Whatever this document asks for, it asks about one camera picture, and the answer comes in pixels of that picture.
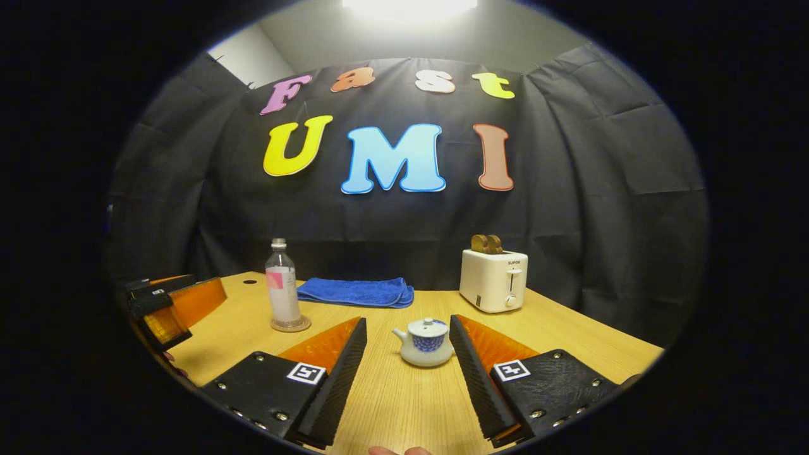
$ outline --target teapot lid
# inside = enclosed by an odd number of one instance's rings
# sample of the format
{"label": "teapot lid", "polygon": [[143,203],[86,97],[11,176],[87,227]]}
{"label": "teapot lid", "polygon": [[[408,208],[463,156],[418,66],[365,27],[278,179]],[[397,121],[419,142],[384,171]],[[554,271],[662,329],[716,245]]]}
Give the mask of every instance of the teapot lid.
{"label": "teapot lid", "polygon": [[407,330],[411,335],[423,338],[440,337],[446,332],[450,331],[446,322],[433,319],[432,317],[425,317],[418,321],[413,321],[407,324]]}

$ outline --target pink label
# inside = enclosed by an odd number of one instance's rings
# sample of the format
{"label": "pink label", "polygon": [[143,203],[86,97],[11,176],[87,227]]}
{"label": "pink label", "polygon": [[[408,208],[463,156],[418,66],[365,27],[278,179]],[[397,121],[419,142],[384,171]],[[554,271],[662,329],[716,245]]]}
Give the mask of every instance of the pink label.
{"label": "pink label", "polygon": [[284,274],[267,271],[267,285],[270,289],[283,289]]}

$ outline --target ceiling light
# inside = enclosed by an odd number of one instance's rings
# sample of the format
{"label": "ceiling light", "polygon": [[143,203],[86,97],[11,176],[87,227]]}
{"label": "ceiling light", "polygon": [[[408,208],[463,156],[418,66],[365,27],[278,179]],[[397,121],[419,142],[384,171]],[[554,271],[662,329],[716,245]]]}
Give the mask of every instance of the ceiling light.
{"label": "ceiling light", "polygon": [[477,6],[477,0],[342,0],[344,8],[374,19],[425,22],[445,19]]}

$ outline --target teapot spout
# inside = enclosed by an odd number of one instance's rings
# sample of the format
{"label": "teapot spout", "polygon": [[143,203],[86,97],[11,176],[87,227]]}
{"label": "teapot spout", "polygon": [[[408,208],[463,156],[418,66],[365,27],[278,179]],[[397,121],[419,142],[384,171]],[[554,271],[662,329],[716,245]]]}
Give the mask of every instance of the teapot spout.
{"label": "teapot spout", "polygon": [[407,334],[399,329],[394,329],[393,333],[402,340],[402,343],[407,342]]}

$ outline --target black curtain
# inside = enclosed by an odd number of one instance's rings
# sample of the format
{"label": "black curtain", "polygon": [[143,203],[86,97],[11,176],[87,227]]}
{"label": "black curtain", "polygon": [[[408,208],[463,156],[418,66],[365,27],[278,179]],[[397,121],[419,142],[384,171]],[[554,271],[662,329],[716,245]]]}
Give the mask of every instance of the black curtain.
{"label": "black curtain", "polygon": [[[360,66],[376,80],[333,93]],[[419,70],[451,74],[451,94],[421,91]],[[513,100],[472,74],[508,79]],[[667,346],[687,317],[705,263],[707,209],[696,156],[671,111],[630,68],[594,45],[530,74],[435,59],[385,59],[307,74],[287,106],[260,116],[273,84],[249,91],[208,56],[167,83],[130,135],[112,187],[110,260],[119,278],[192,272],[200,279],[262,270],[284,236],[298,277],[391,279],[457,289],[471,235],[497,234],[529,256],[532,290],[646,341]],[[307,168],[271,177],[268,132],[332,115]],[[343,194],[352,142],[379,127],[395,146],[410,125],[439,125],[437,193]],[[515,187],[479,186],[472,125],[509,133]],[[406,165],[399,178],[406,173]]]}

